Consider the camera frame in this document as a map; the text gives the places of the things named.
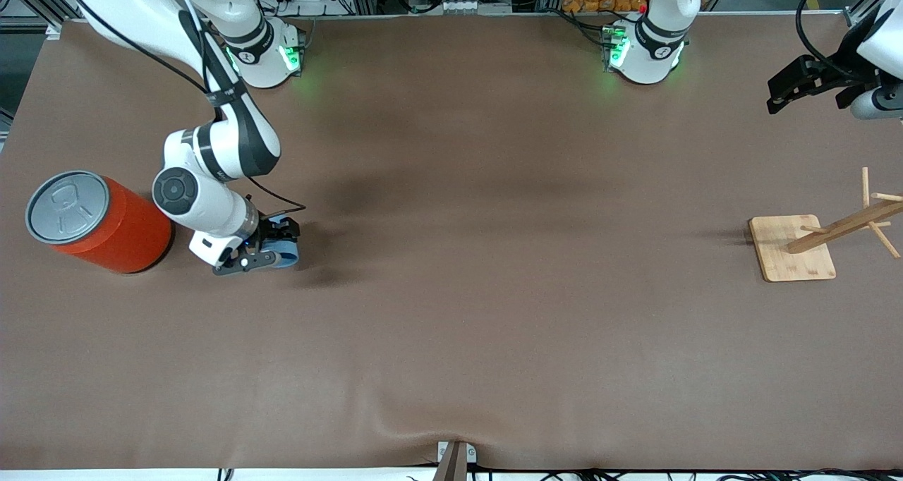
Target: blue object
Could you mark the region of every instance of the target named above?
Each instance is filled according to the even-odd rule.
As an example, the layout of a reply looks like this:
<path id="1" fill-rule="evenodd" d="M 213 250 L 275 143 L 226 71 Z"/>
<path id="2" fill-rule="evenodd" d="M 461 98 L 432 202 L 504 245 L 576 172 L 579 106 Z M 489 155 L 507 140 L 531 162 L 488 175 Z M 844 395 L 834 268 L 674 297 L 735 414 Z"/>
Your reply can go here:
<path id="1" fill-rule="evenodd" d="M 277 217 L 270 218 L 269 221 L 274 224 L 279 224 L 284 217 L 284 214 L 280 214 Z M 288 268 L 289 266 L 294 266 L 299 259 L 298 244 L 297 242 L 291 242 L 291 240 L 265 240 L 261 245 L 261 250 L 277 252 L 281 256 L 281 260 L 278 263 L 275 263 L 272 266 L 273 268 Z"/>

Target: wooden peg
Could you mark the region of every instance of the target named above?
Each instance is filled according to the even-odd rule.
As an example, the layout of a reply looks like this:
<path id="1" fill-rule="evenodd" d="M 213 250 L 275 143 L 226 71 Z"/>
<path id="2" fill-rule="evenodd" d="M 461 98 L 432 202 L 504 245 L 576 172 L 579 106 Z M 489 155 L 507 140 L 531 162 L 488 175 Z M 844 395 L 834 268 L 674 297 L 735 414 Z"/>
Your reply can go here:
<path id="1" fill-rule="evenodd" d="M 788 243 L 786 249 L 788 253 L 803 253 L 806 250 L 812 250 L 816 246 L 832 242 L 841 236 L 845 236 L 845 234 L 852 233 L 852 231 L 858 231 L 861 227 L 871 227 L 871 225 L 868 225 L 870 221 L 882 221 L 899 213 L 903 213 L 903 202 L 875 202 L 870 207 L 848 215 L 848 217 L 841 218 L 833 224 L 826 225 L 827 233 L 806 234 L 806 236 Z"/>
<path id="2" fill-rule="evenodd" d="M 875 227 L 890 227 L 889 221 L 875 221 Z M 860 227 L 860 231 L 871 230 L 871 225 L 866 225 L 865 227 Z"/>
<path id="3" fill-rule="evenodd" d="M 890 240 L 887 239 L 887 236 L 884 236 L 883 231 L 878 228 L 878 225 L 875 224 L 874 221 L 870 221 L 870 223 L 868 223 L 868 227 L 871 227 L 872 233 L 874 233 L 875 236 L 878 237 L 878 240 L 881 240 L 881 244 L 883 244 L 884 248 L 886 248 L 887 251 L 890 252 L 890 255 L 892 255 L 894 259 L 899 259 L 900 252 L 897 252 L 897 249 L 894 248 L 892 244 L 890 244 Z"/>
<path id="4" fill-rule="evenodd" d="M 903 195 L 878 194 L 878 192 L 874 192 L 871 195 L 871 198 L 884 199 L 884 201 L 903 202 Z"/>
<path id="5" fill-rule="evenodd" d="M 868 200 L 868 167 L 862 167 L 862 209 L 867 208 L 871 201 Z"/>

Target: green led light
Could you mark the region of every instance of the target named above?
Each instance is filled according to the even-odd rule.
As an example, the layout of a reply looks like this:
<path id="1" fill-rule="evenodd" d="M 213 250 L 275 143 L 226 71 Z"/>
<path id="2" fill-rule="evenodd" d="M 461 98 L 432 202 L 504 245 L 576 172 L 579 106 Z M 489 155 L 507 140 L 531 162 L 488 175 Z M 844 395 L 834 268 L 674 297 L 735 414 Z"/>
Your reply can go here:
<path id="1" fill-rule="evenodd" d="M 235 56 L 232 54 L 232 49 L 226 48 L 226 56 L 229 57 L 229 63 L 232 63 L 232 68 L 235 70 L 235 73 L 240 76 L 241 71 L 238 69 L 238 63 L 235 63 Z"/>
<path id="2" fill-rule="evenodd" d="M 283 61 L 285 62 L 285 66 L 288 67 L 289 70 L 297 70 L 298 63 L 300 60 L 298 59 L 298 51 L 291 47 L 285 48 L 280 45 L 279 53 L 283 56 Z"/>
<path id="3" fill-rule="evenodd" d="M 677 66 L 678 63 L 680 63 L 680 51 L 683 51 L 683 50 L 684 50 L 684 44 L 681 43 L 680 47 L 677 47 L 677 50 L 674 51 L 674 60 L 673 60 L 673 62 L 671 62 L 671 68 L 674 68 L 675 66 Z"/>
<path id="4" fill-rule="evenodd" d="M 612 50 L 612 66 L 622 66 L 624 64 L 624 57 L 626 56 L 626 52 L 630 50 L 630 39 L 624 37 L 622 43 L 618 44 L 614 50 Z"/>

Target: wooden base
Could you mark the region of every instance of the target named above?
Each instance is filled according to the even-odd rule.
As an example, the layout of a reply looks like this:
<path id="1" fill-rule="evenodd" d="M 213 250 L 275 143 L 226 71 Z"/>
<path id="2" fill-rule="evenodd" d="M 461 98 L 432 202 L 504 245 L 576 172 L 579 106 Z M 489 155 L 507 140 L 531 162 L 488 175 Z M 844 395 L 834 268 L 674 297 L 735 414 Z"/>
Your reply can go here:
<path id="1" fill-rule="evenodd" d="M 797 254 L 789 253 L 784 248 L 793 240 L 809 234 L 800 229 L 803 225 L 821 227 L 818 217 L 813 214 L 756 217 L 749 221 L 758 264 L 766 281 L 826 281 L 837 276 L 828 245 Z"/>

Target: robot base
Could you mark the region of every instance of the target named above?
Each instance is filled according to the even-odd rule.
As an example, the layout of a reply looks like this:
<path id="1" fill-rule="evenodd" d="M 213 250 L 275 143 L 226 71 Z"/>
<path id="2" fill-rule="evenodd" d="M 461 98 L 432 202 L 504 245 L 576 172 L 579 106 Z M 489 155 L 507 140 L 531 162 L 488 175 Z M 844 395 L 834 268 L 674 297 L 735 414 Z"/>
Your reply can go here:
<path id="1" fill-rule="evenodd" d="M 638 85 L 654 85 L 664 80 L 668 73 L 677 66 L 680 53 L 684 50 L 683 43 L 673 53 L 669 48 L 663 47 L 663 49 L 667 49 L 669 56 L 657 60 L 649 56 L 649 51 L 639 45 L 635 22 L 618 21 L 612 27 L 607 28 L 614 29 L 608 35 L 603 35 L 603 41 L 609 41 L 612 38 L 618 40 L 618 42 L 613 42 L 616 44 L 614 49 L 602 50 L 607 68 L 618 71 L 626 79 L 638 83 Z M 619 29 L 623 31 L 623 35 L 618 38 L 617 35 L 622 33 L 618 31 Z"/>
<path id="2" fill-rule="evenodd" d="M 267 22 L 273 25 L 273 43 L 257 63 L 245 63 L 240 50 L 238 56 L 232 56 L 242 79 L 255 88 L 273 88 L 292 75 L 301 75 L 304 60 L 304 31 L 279 18 L 267 18 Z"/>

